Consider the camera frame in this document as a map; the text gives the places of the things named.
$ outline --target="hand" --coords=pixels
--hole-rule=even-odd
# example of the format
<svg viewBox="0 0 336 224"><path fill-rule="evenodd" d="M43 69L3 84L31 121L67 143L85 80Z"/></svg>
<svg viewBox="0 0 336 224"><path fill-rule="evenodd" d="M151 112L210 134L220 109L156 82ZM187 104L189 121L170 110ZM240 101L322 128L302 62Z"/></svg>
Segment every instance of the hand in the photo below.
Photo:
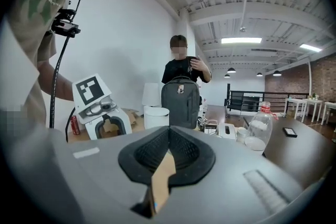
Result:
<svg viewBox="0 0 336 224"><path fill-rule="evenodd" d="M190 65L193 69L201 71L201 72L208 70L208 67L202 61L202 59L200 57L198 57L198 60L197 59L191 59L190 60Z"/></svg>

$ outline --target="white table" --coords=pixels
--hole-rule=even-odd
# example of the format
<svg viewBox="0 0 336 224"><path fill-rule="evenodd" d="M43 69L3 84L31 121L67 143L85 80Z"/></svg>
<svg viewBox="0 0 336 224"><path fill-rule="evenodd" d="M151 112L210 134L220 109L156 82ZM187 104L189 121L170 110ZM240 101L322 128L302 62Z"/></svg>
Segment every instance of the white table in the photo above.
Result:
<svg viewBox="0 0 336 224"><path fill-rule="evenodd" d="M309 107L309 105L310 104L314 105L313 118L311 119L311 122L314 122L315 112L316 112L316 106L317 106L317 104L320 104L319 114L317 116L317 121L319 121L323 101L322 100L317 100L316 101L316 100L309 100L309 99L303 99L303 100L307 101L307 108L306 108L307 116L308 116L308 107Z"/></svg>
<svg viewBox="0 0 336 224"><path fill-rule="evenodd" d="M305 114L306 114L306 108L307 108L307 101L306 100L302 100L302 99L295 99L295 98L286 98L285 100L285 110L284 110L284 114L286 114L286 110L287 110L287 105L288 103L295 103L296 104L296 110L295 110L295 115L294 115L294 119L296 120L296 117L298 115L298 111L299 111L299 105L302 104L302 108L301 108L301 115L302 115L302 120L301 122L304 121L305 119Z"/></svg>
<svg viewBox="0 0 336 224"><path fill-rule="evenodd" d="M330 109L336 109L336 103L325 102L321 125L323 125L324 119L326 118L325 115L327 114L327 110L330 110Z"/></svg>

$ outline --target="red soda can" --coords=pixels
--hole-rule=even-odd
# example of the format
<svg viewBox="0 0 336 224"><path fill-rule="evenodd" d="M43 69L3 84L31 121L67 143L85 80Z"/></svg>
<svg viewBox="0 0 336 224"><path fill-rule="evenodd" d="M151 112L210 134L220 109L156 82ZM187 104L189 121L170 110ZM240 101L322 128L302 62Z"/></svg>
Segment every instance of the red soda can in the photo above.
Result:
<svg viewBox="0 0 336 224"><path fill-rule="evenodd" d="M77 122L77 117L72 116L70 121L71 121L72 133L74 135L80 135L80 130L79 130L78 122Z"/></svg>

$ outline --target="person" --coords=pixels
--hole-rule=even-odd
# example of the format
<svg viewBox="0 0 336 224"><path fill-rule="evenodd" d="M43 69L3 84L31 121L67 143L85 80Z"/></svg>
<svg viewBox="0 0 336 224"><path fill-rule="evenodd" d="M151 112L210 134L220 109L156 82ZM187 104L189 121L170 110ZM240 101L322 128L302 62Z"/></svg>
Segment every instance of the person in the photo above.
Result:
<svg viewBox="0 0 336 224"><path fill-rule="evenodd" d="M166 84L178 76L186 76L196 82L200 78L203 82L211 81L212 74L200 57L187 56L187 40L184 36L173 36L170 40L170 49L174 60L166 64L162 83Z"/></svg>
<svg viewBox="0 0 336 224"><path fill-rule="evenodd" d="M19 45L39 71L23 109L28 117L46 123L42 92L51 93L54 68L49 58L56 54L55 33L51 25L66 0L14 0L8 22ZM58 75L56 97L73 101L72 83Z"/></svg>

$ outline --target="white cup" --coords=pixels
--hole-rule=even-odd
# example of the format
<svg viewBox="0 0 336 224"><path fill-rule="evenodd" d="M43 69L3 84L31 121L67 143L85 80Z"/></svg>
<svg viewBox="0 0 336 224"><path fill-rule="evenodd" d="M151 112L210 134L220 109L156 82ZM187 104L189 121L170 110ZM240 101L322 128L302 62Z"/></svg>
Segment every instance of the white cup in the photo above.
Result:
<svg viewBox="0 0 336 224"><path fill-rule="evenodd" d="M243 127L238 128L237 142L244 143L246 137L248 137L248 131Z"/></svg>

